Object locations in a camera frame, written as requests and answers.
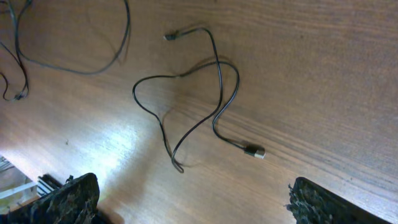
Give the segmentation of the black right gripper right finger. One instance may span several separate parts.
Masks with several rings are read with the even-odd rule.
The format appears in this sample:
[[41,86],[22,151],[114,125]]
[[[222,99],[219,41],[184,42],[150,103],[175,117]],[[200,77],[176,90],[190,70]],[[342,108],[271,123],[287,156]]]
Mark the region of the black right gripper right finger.
[[304,177],[289,185],[290,211],[297,224],[373,224],[386,223],[337,194]]

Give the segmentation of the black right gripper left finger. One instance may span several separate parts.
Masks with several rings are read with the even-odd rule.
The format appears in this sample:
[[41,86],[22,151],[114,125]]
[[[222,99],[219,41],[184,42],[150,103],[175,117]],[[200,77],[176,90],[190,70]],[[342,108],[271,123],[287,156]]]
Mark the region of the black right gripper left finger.
[[61,188],[34,202],[2,214],[1,223],[98,224],[101,223],[97,209],[99,196],[96,175],[87,173],[79,178],[70,179]]

